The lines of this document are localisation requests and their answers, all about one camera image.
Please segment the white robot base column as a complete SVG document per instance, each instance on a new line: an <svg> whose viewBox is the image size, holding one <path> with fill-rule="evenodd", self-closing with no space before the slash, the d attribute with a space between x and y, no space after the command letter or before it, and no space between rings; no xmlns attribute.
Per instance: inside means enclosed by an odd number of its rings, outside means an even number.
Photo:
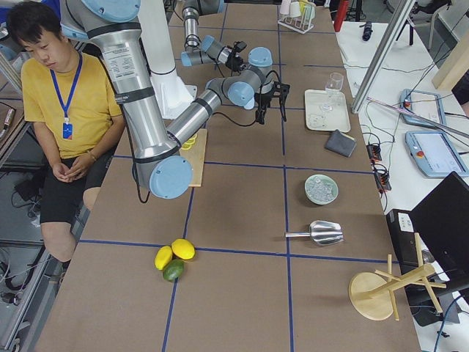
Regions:
<svg viewBox="0 0 469 352"><path fill-rule="evenodd" d="M197 87L178 76L163 2L142 0L138 18L160 112L164 119L174 120L196 98Z"/></svg>

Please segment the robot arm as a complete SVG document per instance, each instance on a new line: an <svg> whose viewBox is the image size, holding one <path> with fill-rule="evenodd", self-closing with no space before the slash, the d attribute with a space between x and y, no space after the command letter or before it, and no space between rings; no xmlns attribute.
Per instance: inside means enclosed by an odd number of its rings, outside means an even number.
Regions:
<svg viewBox="0 0 469 352"><path fill-rule="evenodd" d="M276 77L269 49L256 47L247 59L238 59L238 46L198 38L199 17L223 9L222 1L185 1L182 6L187 48L182 63L213 62L233 71L199 92L177 74L162 1L60 4L64 34L100 49L125 115L136 185L157 197L173 199L189 187L193 169L180 149L222 103L254 109L256 121L262 122L273 98L287 99L289 86Z"/></svg>
<svg viewBox="0 0 469 352"><path fill-rule="evenodd" d="M181 16L185 28L185 50L180 55L183 66L222 64L236 73L246 68L246 63L239 55L247 47L245 42L237 41L233 45L224 45L213 36L202 38L199 35L200 17L221 13L224 6L224 1L183 2Z"/></svg>

